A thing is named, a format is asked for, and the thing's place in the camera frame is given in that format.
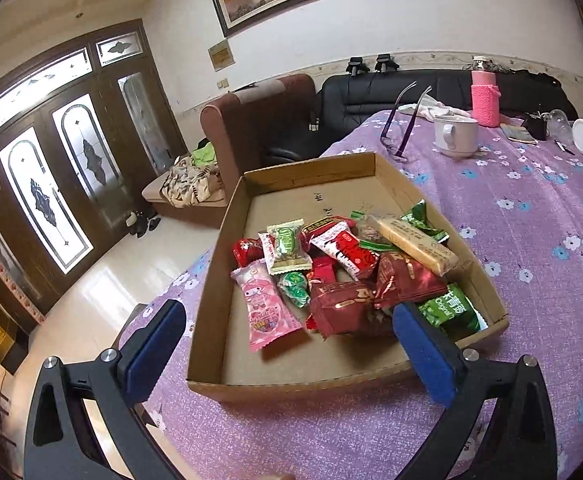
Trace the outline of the yellow biscuit bar packet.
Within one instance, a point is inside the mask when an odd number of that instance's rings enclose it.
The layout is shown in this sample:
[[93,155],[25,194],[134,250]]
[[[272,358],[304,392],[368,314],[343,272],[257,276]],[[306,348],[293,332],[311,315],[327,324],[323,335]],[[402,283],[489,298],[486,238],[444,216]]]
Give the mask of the yellow biscuit bar packet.
[[459,265],[459,257],[433,237],[400,219],[373,217],[371,222],[389,242],[438,276],[444,276]]

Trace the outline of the light green snack packet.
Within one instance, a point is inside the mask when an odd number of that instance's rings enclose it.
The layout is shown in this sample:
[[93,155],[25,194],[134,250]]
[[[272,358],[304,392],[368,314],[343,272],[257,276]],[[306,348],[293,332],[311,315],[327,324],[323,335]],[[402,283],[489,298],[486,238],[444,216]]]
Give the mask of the light green snack packet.
[[267,227],[273,248],[272,275],[309,271],[312,268],[312,259],[301,242],[304,224],[302,219],[296,219]]

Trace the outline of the green pea snack bag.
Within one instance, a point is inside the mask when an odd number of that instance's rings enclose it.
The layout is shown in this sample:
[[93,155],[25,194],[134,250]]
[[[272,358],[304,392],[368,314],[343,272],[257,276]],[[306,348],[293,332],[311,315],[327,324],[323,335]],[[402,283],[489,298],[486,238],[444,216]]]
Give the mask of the green pea snack bag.
[[418,307],[431,326],[452,340],[479,332],[480,322],[473,304],[458,284],[449,284],[448,292],[429,299]]

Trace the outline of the dark red snack packet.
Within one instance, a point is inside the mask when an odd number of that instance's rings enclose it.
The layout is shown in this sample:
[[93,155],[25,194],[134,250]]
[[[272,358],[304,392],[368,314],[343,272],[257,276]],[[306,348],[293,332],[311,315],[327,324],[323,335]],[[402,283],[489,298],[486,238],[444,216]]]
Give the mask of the dark red snack packet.
[[375,286],[374,306],[392,308],[403,302],[427,301],[448,292],[443,278],[402,252],[380,255]]

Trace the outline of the red snack bag in box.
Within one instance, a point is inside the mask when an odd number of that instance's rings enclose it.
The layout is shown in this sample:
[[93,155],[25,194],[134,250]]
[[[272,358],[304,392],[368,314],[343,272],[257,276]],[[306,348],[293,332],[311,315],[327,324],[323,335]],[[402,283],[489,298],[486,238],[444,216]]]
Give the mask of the red snack bag in box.
[[315,284],[305,328],[320,333],[324,339],[335,335],[393,334],[391,316],[374,306],[374,292],[362,282]]

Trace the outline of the pink cartoon snack packet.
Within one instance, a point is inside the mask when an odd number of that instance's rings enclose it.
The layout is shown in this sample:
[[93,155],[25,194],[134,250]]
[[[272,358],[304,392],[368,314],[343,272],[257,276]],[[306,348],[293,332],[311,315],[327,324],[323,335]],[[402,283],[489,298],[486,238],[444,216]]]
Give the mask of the pink cartoon snack packet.
[[262,350],[278,338],[301,330],[301,323],[287,308],[264,259],[235,269],[231,278],[241,289],[247,306],[249,348]]

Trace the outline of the green gold snack packet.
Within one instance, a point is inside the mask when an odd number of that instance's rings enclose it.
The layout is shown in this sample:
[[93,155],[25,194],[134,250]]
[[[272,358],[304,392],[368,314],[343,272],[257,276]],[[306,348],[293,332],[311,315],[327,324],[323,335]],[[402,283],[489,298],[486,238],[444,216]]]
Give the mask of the green gold snack packet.
[[414,228],[430,236],[440,244],[447,243],[449,240],[449,233],[444,229],[433,226],[427,217],[427,204],[425,200],[417,202],[409,211],[401,217],[402,221],[409,223]]

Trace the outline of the clear green-end cake packet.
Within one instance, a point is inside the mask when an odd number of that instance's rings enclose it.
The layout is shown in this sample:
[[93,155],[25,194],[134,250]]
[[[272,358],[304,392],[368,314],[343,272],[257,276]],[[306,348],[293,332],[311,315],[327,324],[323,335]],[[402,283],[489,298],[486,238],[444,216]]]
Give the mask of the clear green-end cake packet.
[[389,242],[369,223],[364,212],[353,210],[350,218],[354,221],[355,236],[359,240],[361,247],[373,252],[392,252],[397,249],[392,242]]

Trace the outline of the red white candy packet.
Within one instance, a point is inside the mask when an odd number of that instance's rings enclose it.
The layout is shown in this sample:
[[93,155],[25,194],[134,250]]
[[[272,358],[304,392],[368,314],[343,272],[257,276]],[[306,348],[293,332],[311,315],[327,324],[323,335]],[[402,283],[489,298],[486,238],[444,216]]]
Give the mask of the red white candy packet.
[[369,278],[379,259],[376,252],[360,245],[346,221],[337,222],[322,234],[314,235],[310,244],[335,259],[354,280]]

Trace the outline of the cardboard box tray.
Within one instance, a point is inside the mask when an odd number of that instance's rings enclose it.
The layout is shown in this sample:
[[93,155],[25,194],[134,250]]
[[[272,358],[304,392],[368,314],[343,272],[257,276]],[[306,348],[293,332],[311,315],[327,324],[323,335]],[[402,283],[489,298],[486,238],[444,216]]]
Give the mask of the cardboard box tray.
[[267,335],[275,317],[251,314],[231,274],[232,247],[286,220],[316,221],[328,212],[379,208],[404,212],[421,192],[384,157],[334,156],[249,171],[238,181],[214,248],[195,323],[188,388],[217,402],[250,403],[365,389],[412,375],[391,319],[371,309],[371,296],[345,271],[340,288],[322,285],[309,307],[286,308],[301,326],[249,348],[250,327]]

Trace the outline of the green striped candy wrapper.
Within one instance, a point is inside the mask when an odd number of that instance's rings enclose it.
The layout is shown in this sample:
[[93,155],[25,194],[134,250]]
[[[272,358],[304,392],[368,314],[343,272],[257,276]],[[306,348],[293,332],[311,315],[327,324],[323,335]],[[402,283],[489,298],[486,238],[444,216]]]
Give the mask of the green striped candy wrapper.
[[310,304],[309,283],[305,274],[291,271],[278,279],[278,289],[297,308],[305,308]]

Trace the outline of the wooden glass door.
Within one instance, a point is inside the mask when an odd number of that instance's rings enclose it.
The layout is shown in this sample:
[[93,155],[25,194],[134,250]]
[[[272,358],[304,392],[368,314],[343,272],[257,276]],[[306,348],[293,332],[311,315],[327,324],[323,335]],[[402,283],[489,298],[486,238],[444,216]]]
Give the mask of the wooden glass door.
[[141,21],[0,79],[0,321],[25,333],[124,237],[186,150]]

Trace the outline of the long red snack packet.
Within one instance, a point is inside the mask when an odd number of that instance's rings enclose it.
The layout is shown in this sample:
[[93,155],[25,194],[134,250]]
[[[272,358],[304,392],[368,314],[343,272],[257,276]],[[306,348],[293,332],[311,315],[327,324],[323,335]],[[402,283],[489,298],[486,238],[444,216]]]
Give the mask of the long red snack packet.
[[327,216],[305,224],[301,229],[301,234],[306,242],[310,242],[312,237],[323,234],[333,226],[336,226],[336,224],[339,222],[345,222],[349,228],[353,228],[357,224],[357,222],[351,218],[342,216]]

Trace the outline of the small green booklet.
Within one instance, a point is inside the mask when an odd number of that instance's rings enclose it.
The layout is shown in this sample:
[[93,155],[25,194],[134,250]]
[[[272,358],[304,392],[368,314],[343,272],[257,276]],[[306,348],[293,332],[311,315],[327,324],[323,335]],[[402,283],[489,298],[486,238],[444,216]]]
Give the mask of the small green booklet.
[[531,136],[531,133],[523,126],[501,124],[500,127],[505,136],[511,142],[531,145],[538,143],[538,140],[534,139],[534,137]]

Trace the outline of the white ceramic mug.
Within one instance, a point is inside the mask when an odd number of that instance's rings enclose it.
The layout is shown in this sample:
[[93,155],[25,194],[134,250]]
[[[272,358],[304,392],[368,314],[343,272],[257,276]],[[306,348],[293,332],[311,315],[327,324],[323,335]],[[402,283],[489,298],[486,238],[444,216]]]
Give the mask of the white ceramic mug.
[[436,118],[435,145],[451,158],[470,158],[478,150],[479,124],[468,117]]

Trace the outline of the black small cup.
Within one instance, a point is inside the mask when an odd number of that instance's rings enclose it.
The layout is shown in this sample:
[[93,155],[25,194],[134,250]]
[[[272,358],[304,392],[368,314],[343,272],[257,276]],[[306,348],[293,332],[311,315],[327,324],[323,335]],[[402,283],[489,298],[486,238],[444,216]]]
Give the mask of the black small cup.
[[523,118],[523,128],[537,141],[546,141],[549,138],[547,133],[547,113],[526,114]]

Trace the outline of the crumpled white cloth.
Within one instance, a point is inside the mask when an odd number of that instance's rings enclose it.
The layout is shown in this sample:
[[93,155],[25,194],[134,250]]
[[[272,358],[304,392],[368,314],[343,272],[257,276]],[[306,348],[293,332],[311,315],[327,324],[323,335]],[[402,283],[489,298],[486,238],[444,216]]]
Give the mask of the crumpled white cloth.
[[419,105],[416,105],[415,103],[402,104],[398,107],[398,111],[402,114],[416,113],[417,117],[424,118],[429,122],[434,122],[437,118],[471,117],[470,112],[445,105],[429,96],[429,94],[424,96]]

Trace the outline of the pink sleeved water bottle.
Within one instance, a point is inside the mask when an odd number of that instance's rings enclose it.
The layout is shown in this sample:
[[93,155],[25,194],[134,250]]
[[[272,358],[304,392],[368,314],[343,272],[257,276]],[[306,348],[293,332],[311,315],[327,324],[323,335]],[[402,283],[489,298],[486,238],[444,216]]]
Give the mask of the pink sleeved water bottle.
[[500,125],[500,97],[497,74],[489,58],[474,56],[471,62],[471,114],[478,124],[495,128]]

